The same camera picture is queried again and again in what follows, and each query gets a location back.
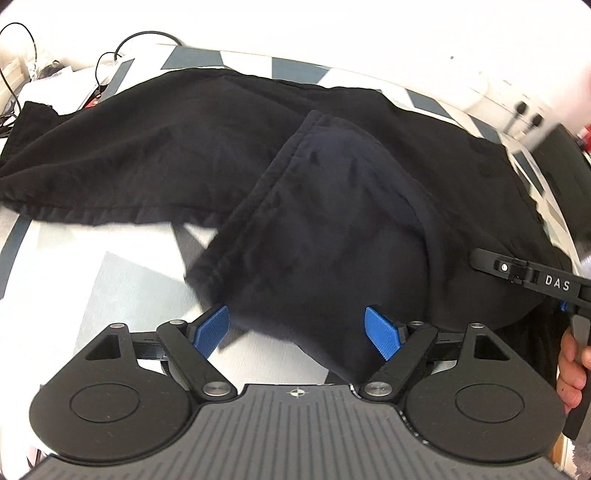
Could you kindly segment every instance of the blue gripper pad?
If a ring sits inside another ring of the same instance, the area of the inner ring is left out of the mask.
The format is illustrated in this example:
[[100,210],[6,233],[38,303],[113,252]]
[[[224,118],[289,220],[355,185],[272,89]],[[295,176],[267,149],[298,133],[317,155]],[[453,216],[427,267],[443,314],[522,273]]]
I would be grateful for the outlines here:
[[193,346],[205,358],[208,358],[217,348],[230,330],[230,313],[228,307],[223,306],[215,311],[195,332]]
[[386,360],[402,346],[398,329],[372,307],[365,309],[365,333]]

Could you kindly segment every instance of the black cloth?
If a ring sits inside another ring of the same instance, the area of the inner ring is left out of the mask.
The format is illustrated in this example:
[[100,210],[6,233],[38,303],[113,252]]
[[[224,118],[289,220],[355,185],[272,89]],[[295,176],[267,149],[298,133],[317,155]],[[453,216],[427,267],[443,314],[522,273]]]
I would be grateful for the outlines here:
[[0,12],[10,5],[11,2],[12,0],[0,0]]
[[484,248],[570,269],[504,147],[379,92],[180,70],[68,117],[27,103],[0,160],[2,202],[34,219],[218,228],[187,272],[203,304],[348,381],[382,363],[369,304],[533,336],[521,354],[556,371],[556,305],[533,314],[543,296],[468,265]]

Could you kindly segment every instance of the black handle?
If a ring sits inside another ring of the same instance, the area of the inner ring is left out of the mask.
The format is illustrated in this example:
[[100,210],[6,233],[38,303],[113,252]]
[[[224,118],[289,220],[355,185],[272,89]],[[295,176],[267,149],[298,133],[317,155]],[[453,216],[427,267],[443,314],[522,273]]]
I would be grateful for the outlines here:
[[[574,337],[582,349],[586,345],[591,345],[591,331],[589,329],[589,320],[578,315],[571,319],[571,327]],[[591,371],[587,370],[587,383],[582,389],[583,398],[577,408],[570,411],[566,419],[562,433],[573,441],[575,445],[587,445],[591,443]]]
[[573,441],[575,445],[587,445],[591,443],[591,371],[587,370],[587,383],[582,390],[583,399],[577,408],[573,408],[562,433]]

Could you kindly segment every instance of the human hand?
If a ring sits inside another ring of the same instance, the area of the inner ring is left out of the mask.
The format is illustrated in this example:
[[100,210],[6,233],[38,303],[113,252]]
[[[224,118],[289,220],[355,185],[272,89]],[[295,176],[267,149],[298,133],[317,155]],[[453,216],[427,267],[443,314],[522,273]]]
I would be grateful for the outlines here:
[[581,390],[587,383],[587,369],[591,369],[591,346],[587,346],[581,353],[583,365],[579,365],[577,350],[579,345],[574,339],[569,328],[565,331],[560,342],[560,355],[558,356],[558,368],[560,376],[556,382],[556,391],[564,403],[565,413],[570,412],[581,403]]

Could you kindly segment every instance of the white surface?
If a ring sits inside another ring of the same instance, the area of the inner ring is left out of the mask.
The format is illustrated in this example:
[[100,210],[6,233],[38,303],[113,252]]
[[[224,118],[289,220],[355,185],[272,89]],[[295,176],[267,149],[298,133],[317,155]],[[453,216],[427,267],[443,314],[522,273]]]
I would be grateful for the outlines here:
[[[465,103],[466,86],[482,88],[480,71],[549,100],[591,65],[591,9],[580,0],[303,0],[297,7],[270,0],[143,6],[105,0],[98,10],[79,0],[19,0],[0,18],[0,24],[24,22],[39,44],[76,67],[94,65],[131,33],[156,29],[190,46],[309,61],[412,85],[454,106]],[[132,40],[124,51],[154,41],[162,39]],[[30,50],[18,28],[4,32],[2,46]]]
[[591,124],[591,65],[566,85],[555,101],[555,111],[573,135]]
[[242,391],[247,383],[323,384],[328,370],[295,346],[249,332],[209,361]]
[[250,55],[247,58],[243,54],[225,51],[222,52],[224,65],[246,75],[271,78],[271,58],[260,55]]
[[[13,90],[18,87],[22,82],[25,81],[24,75],[21,73],[20,61],[18,58],[14,58],[6,67],[2,69],[4,77],[8,81],[10,88]],[[4,82],[0,83],[0,105],[6,105],[6,102],[10,99],[11,93],[4,85]]]
[[[59,224],[44,224],[45,230],[59,227],[65,228]],[[69,225],[67,228],[76,237],[72,244],[84,242],[101,256],[109,251],[136,265],[184,281],[185,267],[169,223],[107,224],[98,227]]]

